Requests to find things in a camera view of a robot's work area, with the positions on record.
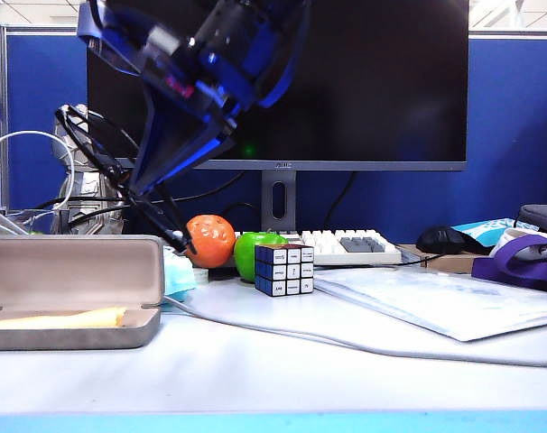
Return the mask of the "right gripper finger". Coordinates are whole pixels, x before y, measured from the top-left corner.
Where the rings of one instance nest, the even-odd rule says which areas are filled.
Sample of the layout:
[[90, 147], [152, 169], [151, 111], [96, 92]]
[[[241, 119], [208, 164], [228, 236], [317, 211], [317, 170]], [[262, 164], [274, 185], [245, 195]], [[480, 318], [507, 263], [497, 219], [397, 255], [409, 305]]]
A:
[[163, 140], [145, 147], [135, 167], [135, 192], [145, 194], [165, 180], [181, 175], [221, 153], [235, 142], [227, 134], [206, 139]]
[[219, 113], [211, 101], [203, 99], [189, 104], [155, 88], [146, 88], [144, 93], [147, 120], [131, 178], [132, 189], [135, 189], [138, 159], [150, 143], [156, 145], [163, 140], [189, 141], [198, 137], [210, 139], [219, 135]]

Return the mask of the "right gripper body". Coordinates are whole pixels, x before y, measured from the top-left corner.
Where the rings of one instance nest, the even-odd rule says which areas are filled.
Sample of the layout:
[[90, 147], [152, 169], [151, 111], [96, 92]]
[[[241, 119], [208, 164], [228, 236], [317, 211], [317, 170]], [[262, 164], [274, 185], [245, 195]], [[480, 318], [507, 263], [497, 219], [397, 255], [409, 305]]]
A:
[[149, 131], [231, 131], [255, 104], [253, 44], [146, 44]]

